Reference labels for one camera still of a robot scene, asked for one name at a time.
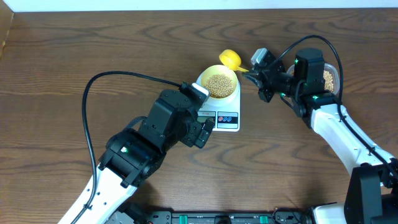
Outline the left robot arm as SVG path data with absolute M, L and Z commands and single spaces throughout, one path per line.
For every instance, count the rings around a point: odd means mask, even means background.
M 60 223 L 105 223 L 162 164 L 176 143 L 202 148 L 214 127 L 198 121 L 198 110 L 209 97 L 203 88 L 164 90 L 140 127 L 126 126 L 106 144 L 94 179 Z

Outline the yellow measuring scoop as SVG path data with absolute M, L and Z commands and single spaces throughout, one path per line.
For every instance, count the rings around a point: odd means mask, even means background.
M 242 68 L 240 56 L 233 50 L 226 49 L 219 54 L 220 62 L 232 71 L 248 72 L 247 69 Z

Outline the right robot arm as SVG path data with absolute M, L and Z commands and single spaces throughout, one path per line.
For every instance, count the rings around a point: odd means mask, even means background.
M 312 207 L 302 223 L 397 223 L 397 159 L 325 89 L 322 51 L 299 50 L 293 73 L 265 48 L 256 50 L 251 64 L 243 76 L 258 87 L 260 99 L 270 102 L 276 93 L 289 97 L 289 107 L 330 145 L 350 175 L 345 202 Z

